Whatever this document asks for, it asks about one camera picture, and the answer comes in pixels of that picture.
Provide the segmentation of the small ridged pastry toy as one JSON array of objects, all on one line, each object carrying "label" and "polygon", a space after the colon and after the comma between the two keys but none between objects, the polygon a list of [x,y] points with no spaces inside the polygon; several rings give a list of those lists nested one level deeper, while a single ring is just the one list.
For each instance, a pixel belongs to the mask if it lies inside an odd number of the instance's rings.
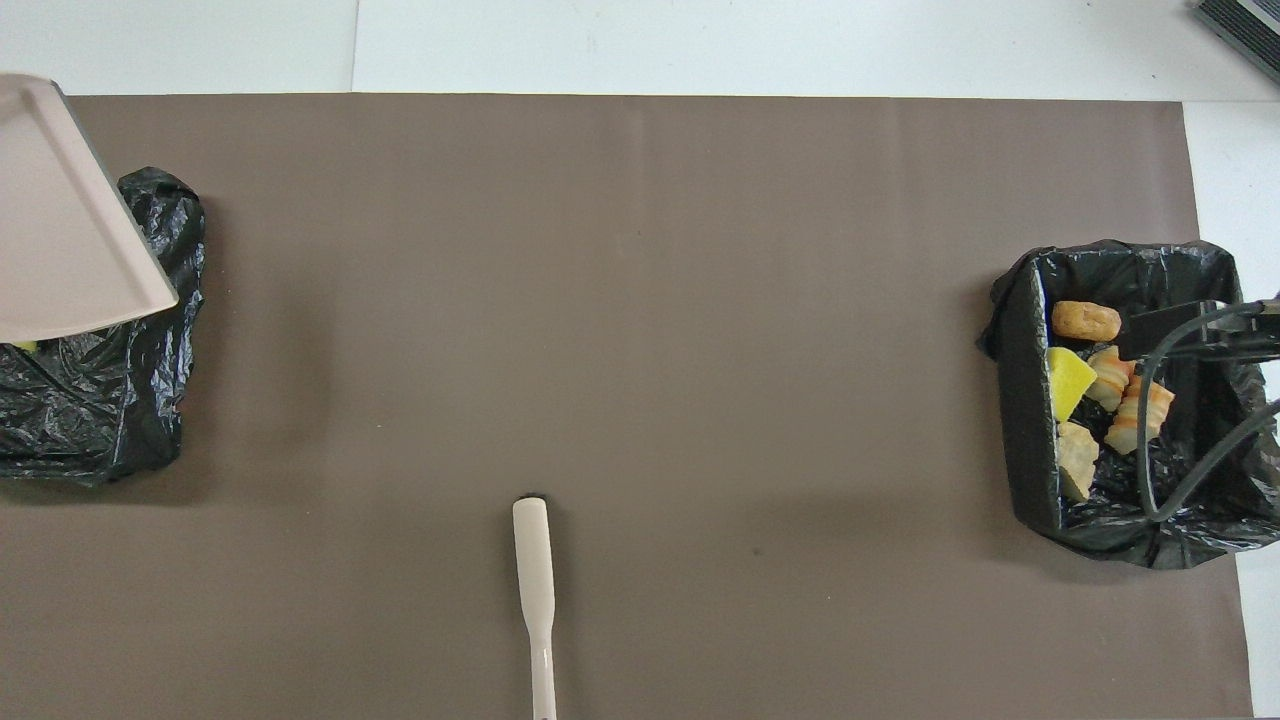
[{"label": "small ridged pastry toy", "polygon": [[1094,380],[1085,391],[1105,411],[1116,413],[1135,375],[1137,363],[1120,357],[1119,347],[1107,345],[1092,354],[1087,364],[1094,372]]}]

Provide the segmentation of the brown bread roll toy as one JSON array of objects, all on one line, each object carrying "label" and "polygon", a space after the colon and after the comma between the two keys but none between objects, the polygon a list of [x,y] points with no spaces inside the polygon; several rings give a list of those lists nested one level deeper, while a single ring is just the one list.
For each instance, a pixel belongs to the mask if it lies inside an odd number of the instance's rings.
[{"label": "brown bread roll toy", "polygon": [[1050,313],[1052,332],[1061,338],[1107,343],[1123,329],[1117,310],[1085,301],[1062,300]]}]

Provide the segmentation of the striped croissant toy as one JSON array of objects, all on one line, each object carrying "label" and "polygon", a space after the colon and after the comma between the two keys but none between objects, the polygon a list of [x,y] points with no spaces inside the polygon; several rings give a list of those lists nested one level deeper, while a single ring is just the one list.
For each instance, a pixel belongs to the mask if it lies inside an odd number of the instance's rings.
[{"label": "striped croissant toy", "polygon": [[1176,395],[1158,382],[1153,382],[1146,393],[1146,413],[1140,414],[1142,377],[1134,375],[1121,396],[1121,402],[1114,414],[1106,433],[1105,443],[1116,454],[1134,454],[1139,447],[1139,427],[1146,424],[1146,438],[1157,438],[1164,429]]}]

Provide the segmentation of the yellow sponge wedge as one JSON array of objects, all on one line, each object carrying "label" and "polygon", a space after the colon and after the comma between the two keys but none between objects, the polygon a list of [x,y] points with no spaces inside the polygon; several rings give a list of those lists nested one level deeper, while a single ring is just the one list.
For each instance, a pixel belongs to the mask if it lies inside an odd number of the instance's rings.
[{"label": "yellow sponge wedge", "polygon": [[1094,384],[1097,373],[1070,348],[1048,347],[1046,354],[1050,400],[1053,419],[1068,421],[1085,392]]}]

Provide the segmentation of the beige brush black bristles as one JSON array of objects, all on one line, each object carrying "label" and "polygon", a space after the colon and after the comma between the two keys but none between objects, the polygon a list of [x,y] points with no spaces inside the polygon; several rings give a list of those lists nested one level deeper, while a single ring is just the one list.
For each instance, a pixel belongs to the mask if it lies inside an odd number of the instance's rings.
[{"label": "beige brush black bristles", "polygon": [[512,523],[518,596],[530,648],[532,720],[557,720],[556,580],[547,501],[538,495],[517,498]]}]

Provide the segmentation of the beige plastic dustpan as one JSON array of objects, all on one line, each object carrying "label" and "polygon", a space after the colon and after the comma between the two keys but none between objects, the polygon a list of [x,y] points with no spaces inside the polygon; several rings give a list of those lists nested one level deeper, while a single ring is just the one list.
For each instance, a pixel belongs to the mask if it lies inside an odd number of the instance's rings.
[{"label": "beige plastic dustpan", "polygon": [[99,331],[177,301],[61,88],[0,73],[0,343]]}]

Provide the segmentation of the open bin black liner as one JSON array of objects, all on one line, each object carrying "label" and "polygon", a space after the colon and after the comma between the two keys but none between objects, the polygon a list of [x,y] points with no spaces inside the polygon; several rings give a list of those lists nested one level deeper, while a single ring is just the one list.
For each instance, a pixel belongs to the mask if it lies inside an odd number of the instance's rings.
[{"label": "open bin black liner", "polygon": [[1169,519],[1140,506],[1133,455],[1102,447],[1087,500],[1061,489],[1052,413],[1053,345],[1089,357],[1100,343],[1057,337],[1057,301],[1089,301],[1129,318],[1194,301],[1240,300],[1233,256],[1211,243],[1128,245],[1107,240],[1037,249],[992,286],[979,346],[997,366],[1004,456],[1015,518],[1039,536],[1100,561],[1181,570],[1280,541],[1280,445],[1263,429],[1224,457]]}]

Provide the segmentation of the bin wrapped in black bag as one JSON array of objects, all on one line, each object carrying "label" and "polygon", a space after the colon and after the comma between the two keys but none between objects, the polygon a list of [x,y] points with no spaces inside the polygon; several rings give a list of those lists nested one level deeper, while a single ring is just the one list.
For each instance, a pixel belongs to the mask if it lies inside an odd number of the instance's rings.
[{"label": "bin wrapped in black bag", "polygon": [[116,187],[177,305],[32,348],[0,343],[0,483],[95,487],[180,454],[179,405],[205,300],[206,211],[184,181],[156,167],[123,176]]}]

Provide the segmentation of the pale dumpling toy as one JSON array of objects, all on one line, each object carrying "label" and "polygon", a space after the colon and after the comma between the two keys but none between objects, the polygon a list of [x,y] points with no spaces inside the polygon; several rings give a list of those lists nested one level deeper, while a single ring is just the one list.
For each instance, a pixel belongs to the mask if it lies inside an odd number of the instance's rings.
[{"label": "pale dumpling toy", "polygon": [[1100,446],[1091,430],[1074,421],[1059,424],[1059,468],[1062,473],[1062,495],[1073,503],[1091,497]]}]

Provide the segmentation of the dark ribbed device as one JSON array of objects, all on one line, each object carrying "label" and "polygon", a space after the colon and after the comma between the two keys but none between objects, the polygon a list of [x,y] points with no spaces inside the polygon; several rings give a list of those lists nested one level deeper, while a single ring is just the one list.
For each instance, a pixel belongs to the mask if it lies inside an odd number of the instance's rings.
[{"label": "dark ribbed device", "polygon": [[1280,0],[1196,0],[1192,12],[1224,42],[1280,85]]}]

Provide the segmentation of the brown paper table mat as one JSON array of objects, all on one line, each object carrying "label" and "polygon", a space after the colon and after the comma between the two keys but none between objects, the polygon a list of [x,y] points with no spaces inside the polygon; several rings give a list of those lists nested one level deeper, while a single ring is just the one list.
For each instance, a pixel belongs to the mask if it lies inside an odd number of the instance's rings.
[{"label": "brown paper table mat", "polygon": [[76,97],[207,213],[169,468],[0,487],[0,720],[1248,715],[1236,566],[1010,507],[1024,252],[1198,233],[1175,102]]}]

